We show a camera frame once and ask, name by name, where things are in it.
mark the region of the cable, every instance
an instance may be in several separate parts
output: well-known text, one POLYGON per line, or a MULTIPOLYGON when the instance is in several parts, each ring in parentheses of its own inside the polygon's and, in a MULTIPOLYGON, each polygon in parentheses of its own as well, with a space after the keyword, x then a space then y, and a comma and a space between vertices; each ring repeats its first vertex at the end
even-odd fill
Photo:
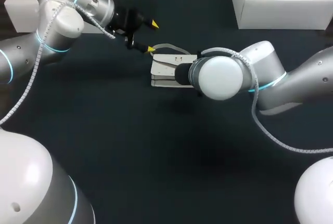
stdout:
POLYGON ((257 117, 257 101, 259 98, 259 81, 258 81, 258 77, 255 73, 255 70, 253 68, 253 65, 251 64, 251 62, 242 54, 235 52, 233 50, 227 49, 227 48, 220 48, 220 47, 216 47, 216 48, 210 48, 207 49, 205 51, 203 51, 201 54, 205 55, 208 54, 210 52, 214 52, 214 51, 218 51, 218 52, 225 52, 228 54, 231 54, 232 58, 237 58, 240 61, 242 61, 246 67, 249 69, 249 71, 251 72, 252 75, 252 80, 254 81, 254 99, 252 102, 252 108, 251 108, 251 113, 252 113, 252 117, 254 119, 254 122, 258 125, 258 127, 260 128, 261 131, 263 131, 265 133, 265 135, 267 135, 272 141, 274 141, 275 143, 277 143, 278 145, 280 145, 281 147, 293 151, 293 152, 297 152, 297 153, 302 153, 302 154, 320 154, 320 153, 331 153, 333 152, 333 148, 330 149, 320 149, 320 150, 303 150, 303 149, 297 149, 291 146, 288 146, 284 143, 282 143, 280 140, 278 140, 277 138, 275 138, 259 121, 258 117, 257 117))
POLYGON ((0 126, 3 125, 16 111, 17 109, 21 106, 21 104, 24 102, 25 98, 27 97, 28 93, 30 92, 30 89, 32 87, 32 84, 36 78, 36 74, 40 65, 40 60, 42 57, 42 53, 43 53, 43 48, 45 46, 45 42, 46 42, 46 38, 48 36, 48 33, 52 27, 52 24, 54 22, 54 20, 57 18, 58 14, 61 12, 61 10, 65 7, 65 6, 70 6, 75 8, 77 11, 80 11, 82 14, 84 14, 98 29, 100 29, 108 38, 110 39, 115 39, 116 37, 113 36, 112 34, 108 33, 106 30, 104 30, 104 28, 91 16, 89 15, 88 12, 86 12, 82 7, 80 7, 79 5, 73 3, 73 2, 69 2, 66 0, 55 0, 57 2, 60 3, 60 5, 56 8, 52 18, 50 19, 50 22, 48 23, 45 33, 44 33, 44 37, 42 38, 40 47, 38 49, 37 52, 37 57, 36 57, 36 61, 35 61, 35 65, 31 74, 31 77, 29 79, 28 85, 25 88, 21 98, 18 100, 18 102, 14 105, 14 107, 7 113, 7 115, 4 116, 3 119, 1 119, 0 121, 0 126))
POLYGON ((153 46, 153 48, 155 50, 157 49, 161 49, 161 48, 169 48, 169 49, 173 49, 173 50, 176 50, 176 51, 179 51, 179 52, 182 52, 183 54, 186 54, 186 55, 191 55, 188 51, 184 50, 184 49, 181 49, 177 46, 174 46, 174 45, 171 45, 171 44, 168 44, 168 43, 165 43, 165 44, 158 44, 156 46, 153 46))

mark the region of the dark mat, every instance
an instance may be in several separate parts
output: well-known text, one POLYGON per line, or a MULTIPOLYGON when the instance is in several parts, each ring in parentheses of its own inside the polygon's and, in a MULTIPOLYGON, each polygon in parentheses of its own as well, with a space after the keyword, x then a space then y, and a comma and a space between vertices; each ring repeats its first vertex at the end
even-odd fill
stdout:
MULTIPOLYGON (((270 41, 287 71, 330 44, 316 31, 237 30, 231 0, 115 0, 154 16, 137 40, 192 53, 270 41)), ((151 57, 84 35, 61 63, 40 70, 4 126, 41 142, 90 199, 98 224, 298 223, 298 179, 326 155, 300 155, 256 127, 247 93, 225 102, 191 89, 150 86, 151 57)), ((15 84, 13 102, 25 81, 15 84)), ((303 149, 333 147, 330 100, 260 117, 303 149)))

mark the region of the white spiral cable sleeve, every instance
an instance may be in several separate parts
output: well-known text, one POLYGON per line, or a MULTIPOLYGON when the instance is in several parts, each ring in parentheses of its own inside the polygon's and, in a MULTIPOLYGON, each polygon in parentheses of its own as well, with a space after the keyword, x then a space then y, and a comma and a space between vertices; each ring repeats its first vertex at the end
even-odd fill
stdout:
POLYGON ((278 145, 280 145, 281 147, 293 151, 293 152, 297 152, 297 153, 303 153, 303 154, 320 154, 320 153, 331 153, 333 152, 333 148, 331 149, 320 149, 320 150, 303 150, 303 149, 296 149, 293 148, 291 146, 288 146, 284 143, 282 143, 280 140, 278 140, 277 138, 275 138, 259 121, 258 117, 257 117, 257 113, 256 113, 256 108, 257 108, 257 101, 259 98, 259 81, 258 81, 258 77, 255 73, 255 70, 251 64, 251 62, 243 55, 241 55, 238 52, 235 52, 233 50, 227 49, 227 48, 221 48, 221 47, 216 47, 216 48, 210 48, 208 50, 205 50, 202 52, 203 55, 208 54, 210 52, 224 52, 224 53, 228 53, 232 55, 232 58, 237 58, 240 61, 242 61, 246 67, 249 69, 249 71, 252 74, 252 79, 254 79, 254 98, 253 98, 253 103, 252 103, 252 108, 251 108, 251 113, 252 113, 252 117, 255 121, 255 123, 259 126, 259 128, 261 129, 261 131, 263 131, 270 139, 272 139, 275 143, 277 143, 278 145))
POLYGON ((30 80, 28 82, 27 87, 24 90, 23 95, 21 96, 21 98, 18 100, 18 102, 14 105, 14 107, 7 113, 7 115, 4 116, 4 118, 0 121, 0 126, 3 125, 16 111, 17 109, 21 106, 21 104, 23 103, 23 101, 25 100, 25 98, 27 97, 31 86, 36 78, 36 74, 40 65, 40 60, 42 57, 42 53, 43 53, 43 47, 45 45, 46 42, 46 38, 48 36, 48 33, 52 27, 52 24, 54 22, 54 20, 56 19, 56 17, 58 16, 58 14, 61 12, 61 10, 65 7, 65 6, 70 6, 75 8, 77 11, 80 11, 81 13, 83 13, 97 28, 99 28, 108 38, 110 39, 115 39, 116 37, 113 36, 112 34, 108 33, 91 15, 89 15, 89 13, 87 13, 82 7, 80 7, 79 5, 73 3, 73 2, 69 2, 66 0, 55 0, 58 1, 60 3, 59 7, 57 7, 57 9, 55 10, 50 22, 48 23, 47 27, 46 27, 46 31, 45 34, 42 38, 42 42, 40 44, 40 47, 38 49, 37 52, 37 57, 36 57, 36 61, 35 61, 35 65, 30 77, 30 80))

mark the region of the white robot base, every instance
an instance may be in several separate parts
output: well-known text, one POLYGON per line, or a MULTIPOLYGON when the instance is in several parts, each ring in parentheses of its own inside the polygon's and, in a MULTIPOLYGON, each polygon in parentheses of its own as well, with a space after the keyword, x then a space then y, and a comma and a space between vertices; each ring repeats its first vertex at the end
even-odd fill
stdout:
POLYGON ((50 153, 0 129, 0 223, 95 224, 94 210, 50 153))

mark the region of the white cardboard box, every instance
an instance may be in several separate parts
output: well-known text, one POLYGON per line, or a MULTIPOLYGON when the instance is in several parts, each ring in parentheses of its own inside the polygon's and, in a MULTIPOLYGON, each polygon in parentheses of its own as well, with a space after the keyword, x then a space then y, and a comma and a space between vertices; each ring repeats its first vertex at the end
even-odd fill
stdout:
MULTIPOLYGON (((37 0, 6 0, 5 7, 18 33, 36 31, 39 23, 39 4, 37 0)), ((85 22, 83 33, 101 33, 101 31, 85 22)))
POLYGON ((233 0, 240 29, 325 30, 333 0, 233 0))

